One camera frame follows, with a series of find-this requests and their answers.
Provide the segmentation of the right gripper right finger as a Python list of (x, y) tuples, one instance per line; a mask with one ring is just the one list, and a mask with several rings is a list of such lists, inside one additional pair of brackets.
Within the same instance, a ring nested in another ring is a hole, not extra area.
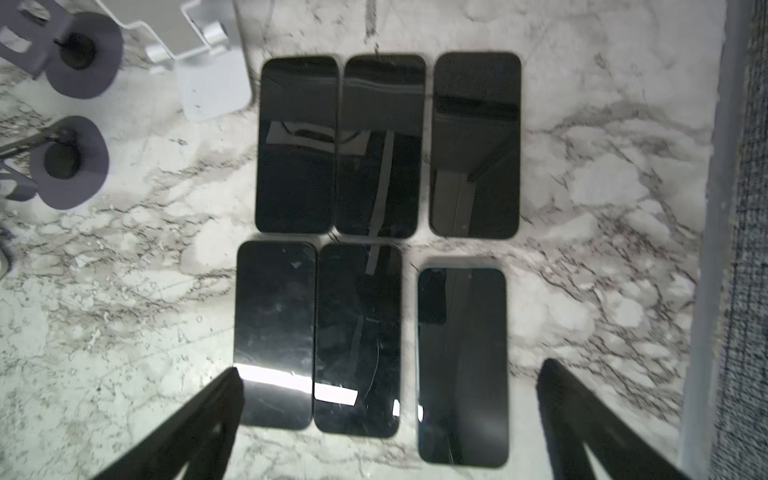
[(611, 479), (686, 477), (559, 361), (544, 361), (536, 393), (555, 479), (594, 479), (588, 452)]

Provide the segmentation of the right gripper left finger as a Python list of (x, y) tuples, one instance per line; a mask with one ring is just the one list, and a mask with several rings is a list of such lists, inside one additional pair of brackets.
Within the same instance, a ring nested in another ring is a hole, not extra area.
[(230, 367), (98, 479), (221, 479), (244, 407), (244, 386)]

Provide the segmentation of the black phone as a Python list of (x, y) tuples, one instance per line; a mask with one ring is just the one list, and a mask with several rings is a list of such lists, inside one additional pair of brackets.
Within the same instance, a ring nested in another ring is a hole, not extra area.
[(522, 68), (511, 52), (449, 52), (434, 68), (431, 230), (506, 240), (519, 228)]
[(323, 234), (332, 223), (339, 66), (330, 56), (275, 58), (261, 71), (255, 224)]
[(326, 433), (390, 438), (400, 421), (402, 258), (394, 246), (319, 253), (314, 422)]
[(426, 63), (358, 55), (344, 68), (335, 224), (346, 235), (404, 239), (417, 227)]
[(241, 423), (303, 430), (313, 417), (314, 246), (248, 241), (237, 253), (233, 363)]
[(493, 268), (418, 278), (418, 448), (429, 463), (498, 468), (508, 459), (506, 280)]

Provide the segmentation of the purple round phone stand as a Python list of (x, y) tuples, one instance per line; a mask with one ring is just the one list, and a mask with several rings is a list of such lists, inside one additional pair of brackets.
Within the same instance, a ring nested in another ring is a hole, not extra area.
[(77, 207), (104, 185), (110, 169), (106, 141), (83, 116), (65, 117), (1, 147), (1, 198), (38, 196), (55, 210)]

